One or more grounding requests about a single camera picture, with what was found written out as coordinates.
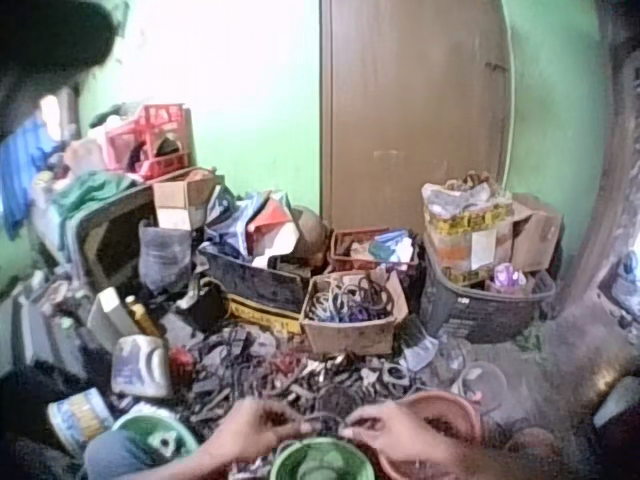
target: bottle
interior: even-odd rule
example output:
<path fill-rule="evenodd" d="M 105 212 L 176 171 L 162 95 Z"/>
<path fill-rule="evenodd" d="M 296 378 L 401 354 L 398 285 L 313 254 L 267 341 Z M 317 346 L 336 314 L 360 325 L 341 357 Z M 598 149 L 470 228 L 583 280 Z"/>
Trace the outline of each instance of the bottle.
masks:
<path fill-rule="evenodd" d="M 138 326 L 138 328 L 142 331 L 142 333 L 152 337 L 158 337 L 158 338 L 162 337 L 162 335 L 160 334 L 160 331 L 153 323 L 153 320 L 151 320 L 151 317 L 149 317 L 149 314 L 147 313 L 147 309 L 144 307 L 142 303 L 136 300 L 136 297 L 134 295 L 129 295 L 127 298 L 125 298 L 124 301 L 129 307 L 129 310 L 131 310 L 131 313 L 133 315 L 133 321 Z"/>

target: hand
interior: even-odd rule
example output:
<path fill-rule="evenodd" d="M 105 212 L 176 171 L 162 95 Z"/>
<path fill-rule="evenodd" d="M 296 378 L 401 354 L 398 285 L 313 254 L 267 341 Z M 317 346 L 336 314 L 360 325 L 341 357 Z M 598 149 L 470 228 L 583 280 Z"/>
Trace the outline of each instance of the hand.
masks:
<path fill-rule="evenodd" d="M 340 435 L 366 443 L 394 462 L 441 463 L 451 441 L 408 408 L 394 402 L 368 405 L 353 412 Z"/>
<path fill-rule="evenodd" d="M 285 440 L 311 433 L 312 427 L 286 405 L 269 400 L 239 400 L 200 450 L 227 462 L 252 462 Z"/>

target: floor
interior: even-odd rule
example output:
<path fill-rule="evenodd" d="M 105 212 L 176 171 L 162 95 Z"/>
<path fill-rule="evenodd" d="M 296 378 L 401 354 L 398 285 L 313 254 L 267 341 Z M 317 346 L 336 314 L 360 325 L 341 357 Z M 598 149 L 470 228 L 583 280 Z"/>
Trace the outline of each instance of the floor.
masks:
<path fill-rule="evenodd" d="M 507 396 L 489 417 L 503 426 L 527 418 L 544 427 L 568 462 L 595 475 L 591 416 L 616 381 L 637 368 L 640 350 L 617 326 L 615 307 L 595 293 L 544 323 L 540 335 L 542 353 L 512 343 L 473 346 L 475 360 L 495 364 L 507 379 Z"/>

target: clothing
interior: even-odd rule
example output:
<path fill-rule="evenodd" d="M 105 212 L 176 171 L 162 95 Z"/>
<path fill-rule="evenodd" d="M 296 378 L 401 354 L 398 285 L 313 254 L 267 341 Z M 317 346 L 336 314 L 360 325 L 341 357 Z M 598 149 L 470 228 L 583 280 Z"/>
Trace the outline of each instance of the clothing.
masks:
<path fill-rule="evenodd" d="M 95 171 L 78 175 L 52 200 L 60 216 L 58 250 L 65 250 L 65 230 L 70 218 L 81 210 L 105 203 L 135 185 L 135 180 L 121 173 Z"/>
<path fill-rule="evenodd" d="M 124 430 L 99 435 L 84 452 L 84 468 L 89 480 L 113 480 L 165 463 L 164 457 Z"/>
<path fill-rule="evenodd" d="M 0 144 L 0 193 L 3 223 L 10 240 L 29 216 L 31 183 L 47 159 L 63 145 L 54 141 L 44 121 L 34 115 Z"/>

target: green plastic bowl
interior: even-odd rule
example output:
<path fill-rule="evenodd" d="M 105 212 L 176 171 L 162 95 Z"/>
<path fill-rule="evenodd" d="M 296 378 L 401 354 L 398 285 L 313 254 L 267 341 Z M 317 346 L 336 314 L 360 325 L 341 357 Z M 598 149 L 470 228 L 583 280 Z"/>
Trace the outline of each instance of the green plastic bowl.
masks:
<path fill-rule="evenodd" d="M 180 457 L 191 455 L 200 446 L 196 437 L 178 420 L 153 413 L 127 414 L 113 425 L 113 430 L 126 430 L 144 442 L 156 432 L 175 431 L 183 445 Z"/>
<path fill-rule="evenodd" d="M 335 438 L 295 443 L 276 458 L 271 480 L 375 480 L 373 467 L 356 447 Z"/>

